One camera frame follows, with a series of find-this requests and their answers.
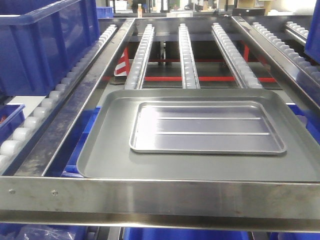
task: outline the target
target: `metal rail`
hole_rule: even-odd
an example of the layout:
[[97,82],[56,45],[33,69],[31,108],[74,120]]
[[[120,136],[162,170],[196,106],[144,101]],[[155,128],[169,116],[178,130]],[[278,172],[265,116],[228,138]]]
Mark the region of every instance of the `metal rail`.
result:
[[142,39],[133,59],[124,89],[142,89],[154,35],[155,28],[151,24],[148,24],[145,27]]
[[302,109],[310,121],[320,127],[319,85],[242,17],[233,16],[232,22],[242,34],[250,50],[265,65],[282,89]]
[[81,76],[76,90],[68,96],[59,114],[32,148],[16,176],[44,176],[57,156],[72,127],[86,106],[104,73],[115,68],[134,28],[134,19],[126,20],[110,43],[103,49],[90,70]]
[[190,35],[187,26],[179,26],[179,52],[181,63],[182,87],[184,89],[199,89],[200,83],[197,74],[194,54],[191,47]]
[[306,45],[309,31],[304,27],[301,27],[293,21],[287,21],[285,25],[285,32],[291,35],[293,39],[301,45]]
[[0,177],[0,221],[316,232],[319,196],[320,183]]
[[213,24],[212,35],[238,86],[261,89],[259,80],[219,23]]

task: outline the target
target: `blue plastic bin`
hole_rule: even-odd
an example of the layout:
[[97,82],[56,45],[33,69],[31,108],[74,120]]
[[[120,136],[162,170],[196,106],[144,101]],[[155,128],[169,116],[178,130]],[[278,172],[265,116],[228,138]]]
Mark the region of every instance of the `blue plastic bin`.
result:
[[96,15],[98,19],[111,19],[114,17],[114,8],[112,6],[97,6]]
[[23,113],[25,105],[5,105],[0,109],[0,119],[5,120],[0,123],[0,145],[5,141],[14,130],[25,120]]
[[78,169],[77,169],[77,160],[79,157],[79,154],[87,140],[87,137],[90,133],[91,128],[93,127],[96,119],[97,119],[97,115],[100,111],[100,107],[96,107],[93,112],[92,115],[87,123],[87,125],[85,126],[85,129],[83,130],[83,133],[77,143],[77,145],[75,146],[72,155],[69,159],[69,161],[67,162],[64,171],[62,172],[61,177],[66,177],[66,178],[82,178],[83,176],[80,175]]
[[123,240],[249,240],[245,231],[129,227]]
[[269,240],[319,240],[320,233],[273,232]]
[[[293,111],[295,115],[305,116],[302,110],[295,104],[288,104],[288,107]],[[313,136],[313,138],[320,144],[320,131],[308,120],[306,123],[306,129]]]
[[305,53],[320,64],[320,0],[316,1],[313,18],[304,47]]
[[[19,235],[21,229],[23,227],[31,227],[31,228],[36,228],[36,225],[26,225],[26,224],[9,224],[9,223],[0,223],[0,239],[1,237],[5,237],[10,235],[13,239],[16,239],[17,236]],[[71,233],[74,235],[74,240],[84,240],[87,234],[87,227],[86,226],[59,226],[59,225],[48,225],[48,227],[55,229],[58,232],[58,234],[63,234],[63,233]],[[35,237],[33,236],[30,238],[32,240],[46,240],[48,238],[41,238],[41,236]]]
[[0,89],[7,96],[45,96],[98,39],[96,1],[61,0],[10,15],[18,12],[0,16]]
[[46,5],[55,3],[57,0],[1,0],[0,15],[22,15]]

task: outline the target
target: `red metal bar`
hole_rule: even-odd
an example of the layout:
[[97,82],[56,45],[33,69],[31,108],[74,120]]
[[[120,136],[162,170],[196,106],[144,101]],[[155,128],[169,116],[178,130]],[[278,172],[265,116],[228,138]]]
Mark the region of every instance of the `red metal bar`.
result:
[[249,61],[249,51],[250,51],[250,49],[248,48],[248,46],[246,44],[244,44],[243,58],[246,62]]
[[[272,77],[259,77],[261,83],[275,83],[276,80]],[[145,81],[182,81],[181,76],[146,76]],[[199,76],[199,81],[202,82],[232,82],[234,81],[233,76]]]
[[129,75],[129,72],[130,72],[130,63],[129,63],[129,54],[128,54],[128,47],[126,47],[124,49],[124,60],[125,60],[125,72],[126,72],[126,75],[128,76]]
[[[196,63],[223,63],[224,59],[195,59]],[[179,63],[180,59],[149,59],[150,63]],[[249,59],[247,62],[258,62],[257,59]]]

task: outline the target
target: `baking tray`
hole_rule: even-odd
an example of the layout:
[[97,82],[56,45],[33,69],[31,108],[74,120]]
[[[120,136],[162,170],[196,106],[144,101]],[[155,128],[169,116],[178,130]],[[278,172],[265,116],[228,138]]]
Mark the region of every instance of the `baking tray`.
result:
[[[137,113],[143,106],[184,103],[249,103],[253,113],[270,121],[286,147],[277,154],[145,153],[130,147]],[[265,89],[142,89],[110,93],[97,116],[77,162],[88,178],[156,181],[320,181],[320,147],[283,100]]]
[[271,117],[256,101],[148,101],[138,107],[130,147],[139,153],[280,154]]

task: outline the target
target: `screw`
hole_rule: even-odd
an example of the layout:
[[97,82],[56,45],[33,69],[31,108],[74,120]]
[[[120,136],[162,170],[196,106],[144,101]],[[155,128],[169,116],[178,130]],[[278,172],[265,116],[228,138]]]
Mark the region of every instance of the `screw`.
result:
[[57,191],[57,190],[52,190],[52,191],[51,191],[51,194],[52,194],[53,196],[57,196],[57,195],[58,195],[58,191]]

